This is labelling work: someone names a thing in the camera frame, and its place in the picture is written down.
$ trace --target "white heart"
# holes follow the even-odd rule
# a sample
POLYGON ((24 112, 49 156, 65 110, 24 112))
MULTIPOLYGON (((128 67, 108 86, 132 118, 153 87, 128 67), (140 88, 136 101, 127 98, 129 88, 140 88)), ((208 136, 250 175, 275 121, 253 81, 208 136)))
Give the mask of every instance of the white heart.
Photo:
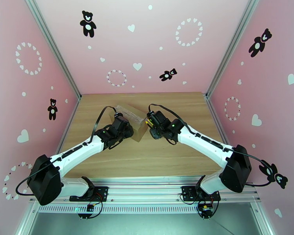
POLYGON ((258 115, 257 114, 254 114, 252 116, 252 125, 253 126, 257 126, 257 127, 259 127, 259 126, 262 125, 262 121, 258 118, 258 115))
POLYGON ((142 65, 141 63, 134 63, 134 64, 133 64, 134 69, 135 69, 135 70, 138 70, 138 71, 140 70, 140 68, 141 68, 142 66, 143 66, 143 65, 142 65))
POLYGON ((294 74, 289 74, 287 81, 289 82, 289 85, 294 84, 294 74))
POLYGON ((135 30, 135 25, 132 24, 132 25, 130 25, 130 26, 127 26, 127 29, 129 29, 131 32, 134 32, 134 30, 135 30))
POLYGON ((274 213, 275 213, 277 216, 279 216, 280 218, 282 217, 282 214, 281 214, 280 209, 276 208, 276 209, 274 210, 274 213))
POLYGON ((28 140, 29 140, 28 132, 27 132, 26 129, 23 129, 23 130, 21 131, 21 135, 19 135, 19 136, 17 137, 17 141, 18 141, 19 143, 24 143, 24 142, 26 142, 26 141, 28 141, 28 140))

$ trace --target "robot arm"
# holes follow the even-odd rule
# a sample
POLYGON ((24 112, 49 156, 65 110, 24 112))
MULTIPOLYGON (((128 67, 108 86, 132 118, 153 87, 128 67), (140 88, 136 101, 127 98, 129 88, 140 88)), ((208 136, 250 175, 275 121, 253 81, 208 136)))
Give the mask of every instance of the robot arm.
POLYGON ((63 196, 90 201, 94 197, 94 185, 87 177, 70 179, 64 176, 90 156, 116 147, 133 133, 129 121, 121 113, 116 113, 111 125, 97 130, 84 142, 51 157, 38 157, 27 179, 29 188, 41 205, 63 196))
POLYGON ((243 191, 252 170, 249 158, 240 154, 240 152, 247 153, 244 147, 238 145, 234 148, 215 141, 194 130, 183 120, 175 119, 171 122, 161 111, 150 111, 146 123, 154 139, 164 137, 169 143, 171 143, 169 140, 172 140, 175 143, 186 144, 208 156, 221 167, 220 171, 200 179, 196 185, 199 197, 226 188, 237 193, 243 191))

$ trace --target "vent grille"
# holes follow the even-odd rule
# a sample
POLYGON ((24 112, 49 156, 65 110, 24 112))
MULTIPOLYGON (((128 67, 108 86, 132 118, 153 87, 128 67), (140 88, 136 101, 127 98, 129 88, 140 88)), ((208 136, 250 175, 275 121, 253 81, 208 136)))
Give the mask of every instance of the vent grille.
MULTIPOLYGON (((40 213, 98 213, 101 205, 98 204, 94 208, 94 212, 86 212, 87 204, 57 204, 57 205, 46 205, 39 206, 38 212, 40 213)), ((102 213, 116 214, 116 213, 127 213, 127 214, 155 214, 155 213, 197 213, 197 206, 188 205, 142 205, 142 204, 130 204, 130 205, 111 205, 104 204, 102 213)))

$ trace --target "wooden surface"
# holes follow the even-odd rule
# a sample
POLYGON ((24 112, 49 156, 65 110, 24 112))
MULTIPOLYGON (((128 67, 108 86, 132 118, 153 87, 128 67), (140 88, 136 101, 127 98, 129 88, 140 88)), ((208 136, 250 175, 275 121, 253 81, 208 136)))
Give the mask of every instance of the wooden surface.
MULTIPOLYGON (((201 93, 143 93, 143 94, 88 94, 83 95, 66 136, 62 151, 86 140, 103 107, 127 103, 145 113, 150 103, 162 104, 176 112, 197 131, 221 141, 212 116, 201 93)), ((175 119, 162 110, 170 120, 175 119)), ((108 109, 97 129, 111 123, 108 109)), ((219 166, 193 148, 178 143, 173 146, 165 139, 155 140, 149 130, 138 143, 124 140, 112 150, 95 154, 74 167, 66 177, 136 177, 204 175, 219 170, 219 166)))

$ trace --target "bear sticker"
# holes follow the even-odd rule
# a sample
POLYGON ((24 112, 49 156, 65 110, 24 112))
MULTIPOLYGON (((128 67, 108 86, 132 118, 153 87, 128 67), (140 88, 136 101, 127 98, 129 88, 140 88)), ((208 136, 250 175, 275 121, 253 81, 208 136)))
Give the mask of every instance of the bear sticker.
POLYGON ((84 20, 80 22, 80 25, 83 26, 83 32, 85 36, 94 37, 94 29, 96 29, 96 25, 92 22, 93 14, 90 12, 82 11, 84 20))
POLYGON ((161 81, 166 81, 172 79, 172 76, 177 74, 175 68, 173 68, 171 71, 165 71, 164 74, 160 75, 159 78, 161 81))
POLYGON ((58 111, 56 107, 56 100, 50 99, 50 106, 48 107, 49 120, 56 120, 56 112, 58 111))
POLYGON ((259 51, 262 52, 265 48, 265 42, 268 41, 271 37, 272 34, 270 33, 269 29, 266 28, 261 37, 258 36, 254 39, 255 42, 248 51, 249 53, 252 53, 250 56, 254 57, 259 51))
POLYGON ((267 180, 270 182, 276 181, 278 183, 278 185, 281 186, 282 189, 285 189, 285 186, 288 182, 287 177, 278 173, 278 169, 275 164, 269 165, 265 160, 262 160, 262 162, 267 164, 270 168, 270 170, 269 170, 267 167, 259 165, 260 171, 262 173, 264 173, 265 175, 267 175, 267 180))

